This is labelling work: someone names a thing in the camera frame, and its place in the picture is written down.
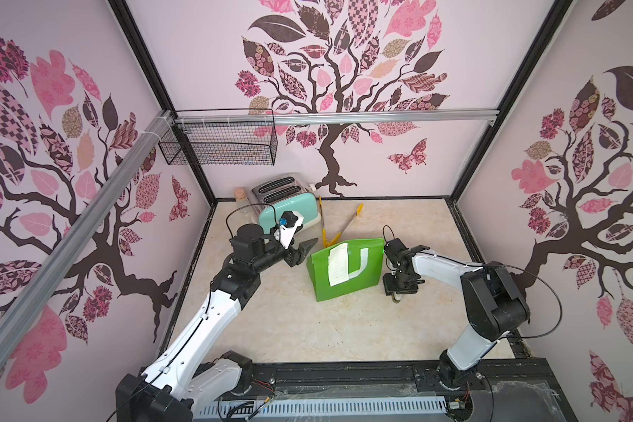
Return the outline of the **green tote bag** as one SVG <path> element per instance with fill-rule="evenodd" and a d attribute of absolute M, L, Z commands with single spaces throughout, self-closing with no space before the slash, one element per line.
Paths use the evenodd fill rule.
<path fill-rule="evenodd" d="M 354 239 L 315 252 L 307 260 L 317 302 L 329 301 L 379 284 L 385 242 Z"/>

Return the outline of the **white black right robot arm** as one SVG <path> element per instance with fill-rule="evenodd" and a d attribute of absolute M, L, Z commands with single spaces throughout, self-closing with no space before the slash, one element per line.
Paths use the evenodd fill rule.
<path fill-rule="evenodd" d="M 427 278 L 462 292 L 468 325 L 441 353 L 436 369 L 436 377 L 446 390 L 466 385 L 478 362 L 530 318 L 523 293 L 501 263 L 464 263 L 423 245 L 408 248 L 398 238 L 385 243 L 384 253 L 390 272 L 383 276 L 383 286 L 393 302 L 418 293 Z"/>

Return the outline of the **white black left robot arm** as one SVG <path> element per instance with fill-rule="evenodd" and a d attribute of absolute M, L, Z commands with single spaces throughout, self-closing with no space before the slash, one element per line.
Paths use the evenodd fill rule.
<path fill-rule="evenodd" d="M 202 307 L 177 339 L 139 376 L 127 375 L 115 391 L 112 421 L 192 421 L 225 394 L 246 392 L 252 361 L 228 352 L 203 360 L 260 287 L 260 274 L 280 262 L 301 265 L 316 238 L 297 244 L 302 216 L 286 212 L 270 232 L 247 223 L 230 238 L 232 252 L 212 279 Z"/>

